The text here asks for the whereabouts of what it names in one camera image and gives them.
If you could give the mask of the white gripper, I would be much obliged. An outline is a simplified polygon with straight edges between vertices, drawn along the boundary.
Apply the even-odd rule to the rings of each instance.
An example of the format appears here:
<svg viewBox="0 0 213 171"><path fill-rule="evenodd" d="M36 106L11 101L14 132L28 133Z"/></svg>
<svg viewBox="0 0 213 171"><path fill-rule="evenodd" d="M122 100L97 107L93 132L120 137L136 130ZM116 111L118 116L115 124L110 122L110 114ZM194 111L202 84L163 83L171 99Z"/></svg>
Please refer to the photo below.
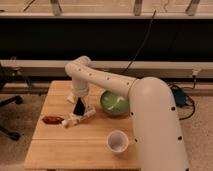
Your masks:
<svg viewBox="0 0 213 171"><path fill-rule="evenodd" d="M85 96L87 96L89 94L89 88L86 87L86 88L75 88L73 87L72 88L72 93L76 96L76 97L79 97L79 98L83 98ZM74 108L74 111L73 113L75 115L78 115L78 116L83 116L84 115L84 112L85 112L85 106L82 102L81 99L78 99L77 100L77 103L75 105L75 108Z"/></svg>

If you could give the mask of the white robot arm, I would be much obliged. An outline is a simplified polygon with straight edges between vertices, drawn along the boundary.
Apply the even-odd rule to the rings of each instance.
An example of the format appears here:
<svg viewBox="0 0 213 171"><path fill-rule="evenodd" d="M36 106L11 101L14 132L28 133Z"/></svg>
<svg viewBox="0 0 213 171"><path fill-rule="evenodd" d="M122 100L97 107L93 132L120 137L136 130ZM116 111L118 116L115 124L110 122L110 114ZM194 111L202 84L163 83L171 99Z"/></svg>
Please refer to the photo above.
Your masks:
<svg viewBox="0 0 213 171"><path fill-rule="evenodd" d="M142 171L190 171L174 96L164 81L95 70L87 56L68 62L65 72L77 97L86 96L94 84L129 100Z"/></svg>

